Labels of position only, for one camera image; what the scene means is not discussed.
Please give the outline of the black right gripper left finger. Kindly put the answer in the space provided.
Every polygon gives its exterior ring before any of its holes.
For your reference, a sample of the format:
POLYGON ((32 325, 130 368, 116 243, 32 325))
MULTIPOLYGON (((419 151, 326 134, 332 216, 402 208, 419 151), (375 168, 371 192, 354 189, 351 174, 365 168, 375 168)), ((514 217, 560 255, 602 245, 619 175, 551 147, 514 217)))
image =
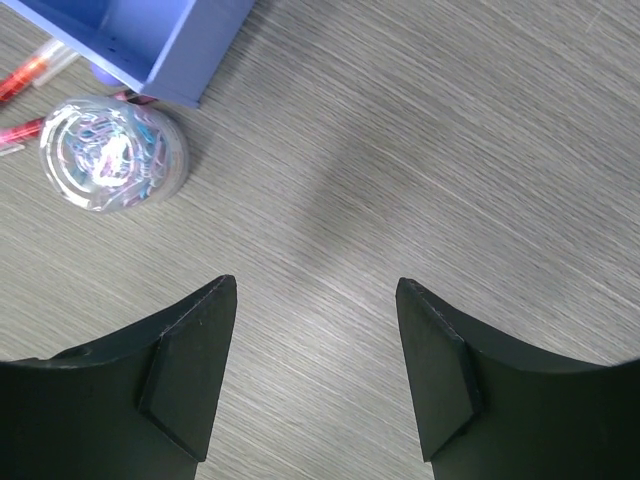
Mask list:
POLYGON ((52 358, 1 365, 5 479, 192 479, 206 459, 234 277, 52 358))

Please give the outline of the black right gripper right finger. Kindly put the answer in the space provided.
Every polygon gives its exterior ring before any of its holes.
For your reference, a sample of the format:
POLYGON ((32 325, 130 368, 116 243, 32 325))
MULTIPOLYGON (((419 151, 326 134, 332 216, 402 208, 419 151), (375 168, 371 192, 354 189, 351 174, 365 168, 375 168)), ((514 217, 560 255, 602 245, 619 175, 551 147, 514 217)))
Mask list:
POLYGON ((423 459, 438 479, 635 479, 639 364, 535 347, 403 278, 396 308, 423 459))

